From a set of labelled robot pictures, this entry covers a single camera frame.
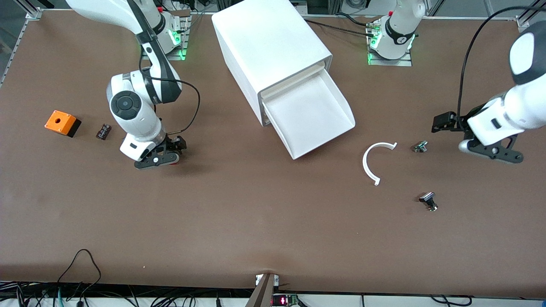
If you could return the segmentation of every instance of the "white curved handle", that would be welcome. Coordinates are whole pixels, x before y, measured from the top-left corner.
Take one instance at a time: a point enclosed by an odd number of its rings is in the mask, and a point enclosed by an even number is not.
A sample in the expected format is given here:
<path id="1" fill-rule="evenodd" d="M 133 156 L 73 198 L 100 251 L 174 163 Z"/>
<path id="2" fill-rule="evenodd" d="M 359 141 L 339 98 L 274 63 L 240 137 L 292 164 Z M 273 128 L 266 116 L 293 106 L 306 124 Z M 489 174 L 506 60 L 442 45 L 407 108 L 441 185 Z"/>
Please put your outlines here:
<path id="1" fill-rule="evenodd" d="M 367 150 L 366 152 L 364 153 L 364 157 L 362 157 L 362 165 L 364 166 L 364 171 L 366 172 L 366 175 L 368 175 L 368 177 L 370 177 L 373 181 L 375 181 L 375 185 L 378 185 L 379 184 L 379 181 L 381 180 L 381 178 L 375 176 L 372 171 L 370 170 L 370 168 L 368 167 L 368 152 L 370 152 L 370 150 L 372 148 L 376 148 L 376 147 L 386 147 L 390 150 L 393 150 L 394 147 L 396 147 L 398 143 L 394 143 L 394 144 L 389 144 L 389 143 L 375 143 L 373 145 L 371 145 Z"/>

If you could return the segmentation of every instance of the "orange and black cube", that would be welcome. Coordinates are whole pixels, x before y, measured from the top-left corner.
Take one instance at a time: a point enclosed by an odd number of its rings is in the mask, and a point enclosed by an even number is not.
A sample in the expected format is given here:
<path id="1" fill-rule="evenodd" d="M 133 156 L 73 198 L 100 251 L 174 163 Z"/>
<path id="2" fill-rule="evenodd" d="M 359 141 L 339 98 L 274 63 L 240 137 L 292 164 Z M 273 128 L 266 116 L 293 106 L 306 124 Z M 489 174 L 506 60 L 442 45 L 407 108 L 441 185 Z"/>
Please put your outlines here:
<path id="1" fill-rule="evenodd" d="M 58 134 L 73 137 L 80 124 L 81 121 L 73 115 L 55 110 L 44 127 Z"/>

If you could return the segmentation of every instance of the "brown table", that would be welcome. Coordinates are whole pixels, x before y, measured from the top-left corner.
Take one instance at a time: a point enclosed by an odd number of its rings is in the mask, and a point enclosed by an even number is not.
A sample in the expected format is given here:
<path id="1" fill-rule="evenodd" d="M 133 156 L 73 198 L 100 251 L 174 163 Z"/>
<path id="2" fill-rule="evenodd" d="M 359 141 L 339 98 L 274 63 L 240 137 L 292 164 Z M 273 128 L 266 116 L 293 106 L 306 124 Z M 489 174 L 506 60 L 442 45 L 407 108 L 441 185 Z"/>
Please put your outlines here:
<path id="1" fill-rule="evenodd" d="M 360 29 L 348 20 L 321 19 Z M 293 161 L 262 128 L 205 16 L 187 59 L 173 62 L 200 90 L 178 166 L 137 171 L 105 99 L 111 76 L 137 68 L 129 31 L 72 11 L 30 22 L 0 89 L 0 279 L 55 281 L 90 249 L 103 282 L 252 287 L 272 271 L 291 290 L 546 296 L 546 142 L 521 135 L 520 165 L 460 153 L 461 133 L 431 134 L 456 107 L 464 52 L 480 21 L 424 20 L 412 68 L 368 66 L 365 40 L 312 25 L 334 55 L 330 74 L 356 128 Z M 513 83 L 515 22 L 494 21 L 467 66 L 463 111 Z M 167 130 L 186 125 L 196 95 L 158 107 Z M 46 130 L 54 109 L 82 120 L 75 138 Z M 428 152 L 410 147 L 426 139 Z M 369 157 L 373 143 L 398 142 Z M 417 202 L 434 191 L 440 206 Z M 66 281 L 92 281 L 82 257 Z"/>

